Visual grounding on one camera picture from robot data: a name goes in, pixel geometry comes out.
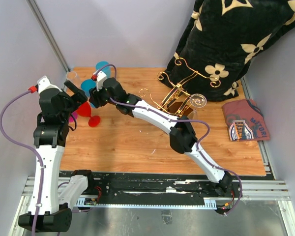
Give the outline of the blue wine glass front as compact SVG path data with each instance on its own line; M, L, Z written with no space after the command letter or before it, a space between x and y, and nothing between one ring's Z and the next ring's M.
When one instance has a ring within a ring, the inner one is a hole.
M81 83L81 90L84 91L85 95L90 98L90 90L96 87L96 82L92 79L84 80Z

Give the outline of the blue wine glass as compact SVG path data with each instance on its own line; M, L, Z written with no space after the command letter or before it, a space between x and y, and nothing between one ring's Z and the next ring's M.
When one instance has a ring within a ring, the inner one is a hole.
M84 91L85 95L90 98L90 90L96 87L96 82L92 79L84 80L81 83L81 90Z
M96 70L101 69L103 66L109 64L107 61L100 61L96 64L95 68ZM105 68L102 69L102 72L104 72L108 78L111 76L111 68L110 66L106 66Z

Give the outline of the red plastic wine glass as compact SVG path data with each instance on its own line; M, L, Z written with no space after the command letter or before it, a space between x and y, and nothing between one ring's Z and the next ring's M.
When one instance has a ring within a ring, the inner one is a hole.
M91 106L88 102L85 102L81 106L79 106L79 108L76 110L76 113L82 117L89 118L88 125L90 127L96 127L101 122L100 116L93 116L91 114Z

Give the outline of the magenta plastic wine glass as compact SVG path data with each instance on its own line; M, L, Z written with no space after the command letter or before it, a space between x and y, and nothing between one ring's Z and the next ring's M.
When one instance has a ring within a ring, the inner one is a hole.
M78 117L78 114L76 112L72 112L69 117L69 123L76 121L77 117Z

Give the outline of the clear wine glass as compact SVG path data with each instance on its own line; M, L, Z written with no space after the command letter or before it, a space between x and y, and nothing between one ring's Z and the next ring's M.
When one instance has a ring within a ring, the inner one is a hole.
M80 87L80 77L75 71L66 73L66 80L72 82L77 88Z
M207 104L207 99L202 94L195 93L190 96L189 101L192 112L188 115L188 118L197 119L198 111L200 108L203 108Z

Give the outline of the gold wire wine glass rack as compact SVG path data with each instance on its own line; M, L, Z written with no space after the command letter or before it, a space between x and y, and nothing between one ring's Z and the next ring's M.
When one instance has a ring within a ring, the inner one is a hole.
M184 58L178 57L177 59L175 59L175 65L176 66L182 66L182 64L185 64L185 66L192 71L192 74L183 78L180 82L174 84L170 78L169 75L165 72L165 71L161 71L157 74L157 79L159 81L164 80L165 76L167 77L168 82L171 84L171 86L173 87L171 89L171 91L165 96L165 98L162 100L162 102L160 104L158 104L157 102L155 102L152 98L152 95L150 93L150 91L147 88L142 88L138 94L140 97L145 97L146 93L145 91L147 91L150 95L150 99L151 101L157 106L157 109L160 111L163 111L167 114L170 115L174 115L177 117L182 117L182 115L191 107L191 102L190 102L190 98L191 95L189 93L186 92L186 90L183 88L183 86L185 84L187 84L189 81L191 81L192 79L194 79L197 75L205 78L205 79L209 79L210 80L210 86L213 88L217 88L221 85L221 81L220 79L218 79L217 77L207 77L204 76L203 74L201 74L200 72L194 70L193 68L191 68L188 64L187 61ZM170 113L170 107L173 106L173 104L175 102L177 102L180 97L182 95L185 95L186 98L185 100L182 102L182 104L178 107L178 109L175 111L175 113Z

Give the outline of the clear wine glass front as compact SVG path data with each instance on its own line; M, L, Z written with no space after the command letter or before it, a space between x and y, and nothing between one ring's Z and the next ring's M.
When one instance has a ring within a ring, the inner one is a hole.
M192 112L188 115L188 118L197 119L198 111L200 108L203 108L207 104L207 99L202 94L195 93L190 96L189 101Z

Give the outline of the maroon t-shirt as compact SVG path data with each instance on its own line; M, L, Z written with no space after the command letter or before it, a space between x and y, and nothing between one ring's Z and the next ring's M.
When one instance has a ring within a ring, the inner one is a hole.
M228 102L222 106L231 141L267 141L270 133L264 116L252 99Z

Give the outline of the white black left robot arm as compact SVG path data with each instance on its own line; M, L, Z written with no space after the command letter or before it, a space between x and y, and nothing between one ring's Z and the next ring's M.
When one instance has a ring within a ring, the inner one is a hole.
M37 115L37 127L33 133L33 151L37 158L33 194L27 213L18 219L18 225L33 235L67 232L78 198L95 190L92 172L75 170L65 189L58 192L66 137L73 130L69 118L88 99L72 82L65 81L64 84L73 95L51 84L46 76L39 79L36 86L41 113Z

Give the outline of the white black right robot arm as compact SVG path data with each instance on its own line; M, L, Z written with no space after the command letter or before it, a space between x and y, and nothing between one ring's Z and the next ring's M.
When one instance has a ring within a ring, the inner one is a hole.
M196 137L193 120L162 112L140 97L127 93L116 78L92 76L96 86L90 89L90 103L96 107L112 104L124 115L144 120L169 135L170 147L177 153L189 156L206 174L212 191L219 197L231 190L233 177L229 170L219 166L203 149Z

